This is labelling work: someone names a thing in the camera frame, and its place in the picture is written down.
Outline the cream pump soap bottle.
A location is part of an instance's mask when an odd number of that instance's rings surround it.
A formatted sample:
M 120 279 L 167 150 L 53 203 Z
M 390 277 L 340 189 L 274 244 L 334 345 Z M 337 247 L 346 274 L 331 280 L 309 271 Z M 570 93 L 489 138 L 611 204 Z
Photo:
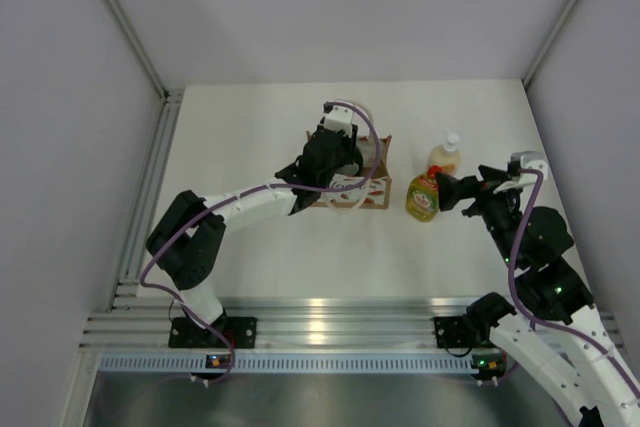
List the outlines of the cream pump soap bottle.
M 458 149 L 459 142 L 460 137 L 458 134 L 447 131 L 444 141 L 431 150 L 427 168 L 438 166 L 446 174 L 455 174 L 461 163 L 461 154 Z

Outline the yellow dish soap bottle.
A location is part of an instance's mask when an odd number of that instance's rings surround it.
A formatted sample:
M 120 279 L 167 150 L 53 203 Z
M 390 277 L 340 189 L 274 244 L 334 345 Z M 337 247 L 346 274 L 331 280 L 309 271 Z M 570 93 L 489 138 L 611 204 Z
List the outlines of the yellow dish soap bottle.
M 439 190 L 436 174 L 439 166 L 431 166 L 409 184 L 405 209 L 420 222 L 432 221 L 439 211 Z

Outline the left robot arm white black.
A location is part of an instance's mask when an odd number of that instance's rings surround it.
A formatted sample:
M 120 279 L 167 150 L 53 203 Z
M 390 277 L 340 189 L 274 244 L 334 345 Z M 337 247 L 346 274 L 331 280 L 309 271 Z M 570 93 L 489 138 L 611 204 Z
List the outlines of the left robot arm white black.
M 174 198 L 146 240 L 146 250 L 171 279 L 192 322 L 191 334 L 202 345 L 215 346 L 226 333 L 226 312 L 213 286 L 224 236 L 311 207 L 340 169 L 361 166 L 357 132 L 353 124 L 334 129 L 318 126 L 293 163 L 264 186 L 223 196 L 216 211 L 191 190 Z

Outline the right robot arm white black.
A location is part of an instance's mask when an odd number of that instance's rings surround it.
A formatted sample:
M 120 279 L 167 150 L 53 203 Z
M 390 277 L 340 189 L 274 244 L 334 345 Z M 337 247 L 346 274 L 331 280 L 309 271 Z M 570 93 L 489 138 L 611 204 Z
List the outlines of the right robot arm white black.
M 488 293 L 461 316 L 466 344 L 504 351 L 552 398 L 572 426 L 636 426 L 639 382 L 603 325 L 594 297 L 564 259 L 573 247 L 561 214 L 539 206 L 542 160 L 513 160 L 478 176 L 435 175 L 441 211 L 462 200 L 507 267 L 509 294 Z

